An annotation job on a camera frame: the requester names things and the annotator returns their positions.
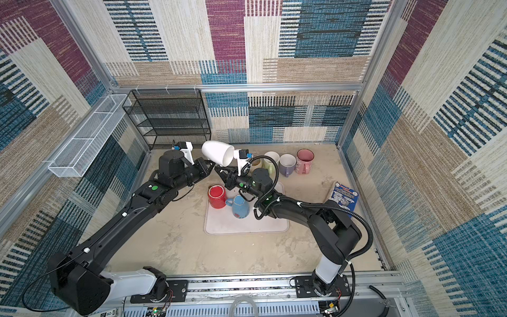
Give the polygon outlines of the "white mug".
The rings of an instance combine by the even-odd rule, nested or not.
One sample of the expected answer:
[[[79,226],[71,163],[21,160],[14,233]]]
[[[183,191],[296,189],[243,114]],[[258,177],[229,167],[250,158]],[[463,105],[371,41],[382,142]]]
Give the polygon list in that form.
[[[234,159],[234,147],[221,141],[206,141],[201,151],[210,161],[224,167],[229,166]]]

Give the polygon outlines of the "red mug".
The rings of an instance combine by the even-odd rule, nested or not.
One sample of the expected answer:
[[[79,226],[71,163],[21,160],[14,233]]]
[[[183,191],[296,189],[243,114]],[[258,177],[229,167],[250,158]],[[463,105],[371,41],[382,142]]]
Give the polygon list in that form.
[[[211,207],[214,209],[222,209],[226,206],[226,190],[221,185],[212,185],[208,190],[208,200]]]

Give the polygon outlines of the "blue polka dot mug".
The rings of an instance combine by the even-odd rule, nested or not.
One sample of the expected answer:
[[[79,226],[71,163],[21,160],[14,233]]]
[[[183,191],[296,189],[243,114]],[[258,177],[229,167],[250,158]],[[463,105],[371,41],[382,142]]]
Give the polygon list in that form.
[[[227,206],[231,207],[232,214],[237,219],[244,219],[250,213],[250,205],[241,195],[236,195],[234,198],[227,199]]]

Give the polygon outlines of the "green mug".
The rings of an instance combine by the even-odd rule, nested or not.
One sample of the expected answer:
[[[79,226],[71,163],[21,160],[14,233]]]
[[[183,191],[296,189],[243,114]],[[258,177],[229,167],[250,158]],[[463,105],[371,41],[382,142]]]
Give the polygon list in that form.
[[[269,176],[271,179],[275,179],[277,175],[277,167],[280,160],[280,156],[277,152],[274,151],[268,151],[264,154],[268,158],[262,159],[262,167],[266,169],[269,173]]]

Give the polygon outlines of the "purple mug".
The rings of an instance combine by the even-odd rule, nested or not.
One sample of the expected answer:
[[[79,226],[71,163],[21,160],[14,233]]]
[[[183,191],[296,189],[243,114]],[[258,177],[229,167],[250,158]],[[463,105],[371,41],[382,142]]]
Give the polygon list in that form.
[[[279,172],[284,177],[288,178],[294,173],[297,165],[297,159],[291,154],[283,154],[279,159]]]

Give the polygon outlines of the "pink patterned mug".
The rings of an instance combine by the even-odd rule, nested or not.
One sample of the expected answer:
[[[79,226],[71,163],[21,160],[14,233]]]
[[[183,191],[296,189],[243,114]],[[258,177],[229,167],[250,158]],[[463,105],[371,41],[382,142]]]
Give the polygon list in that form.
[[[310,149],[300,149],[297,152],[296,172],[298,174],[309,174],[315,154]]]

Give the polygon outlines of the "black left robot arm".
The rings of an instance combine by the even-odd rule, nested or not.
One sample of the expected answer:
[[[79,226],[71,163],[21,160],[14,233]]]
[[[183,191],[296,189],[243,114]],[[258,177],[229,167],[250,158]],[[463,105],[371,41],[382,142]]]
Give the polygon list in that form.
[[[158,269],[146,266],[133,272],[104,273],[104,268],[139,228],[176,199],[180,190],[207,178],[214,166],[204,158],[190,162],[178,150],[163,154],[158,170],[117,215],[68,253],[57,252],[49,258],[52,293],[82,316],[122,297],[164,301],[169,286]]]

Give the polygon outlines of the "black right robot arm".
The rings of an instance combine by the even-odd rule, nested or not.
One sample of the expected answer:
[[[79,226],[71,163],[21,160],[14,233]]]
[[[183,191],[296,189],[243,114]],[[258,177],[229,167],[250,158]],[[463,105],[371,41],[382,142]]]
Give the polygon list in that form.
[[[337,276],[352,259],[372,246],[372,229],[366,220],[332,200],[308,203],[283,195],[275,189],[265,169],[257,169],[251,176],[237,167],[216,166],[215,171],[226,189],[237,188],[241,194],[245,192],[254,197],[253,215],[257,220],[287,219],[310,229],[322,253],[312,273],[314,289],[319,296],[334,292]]]

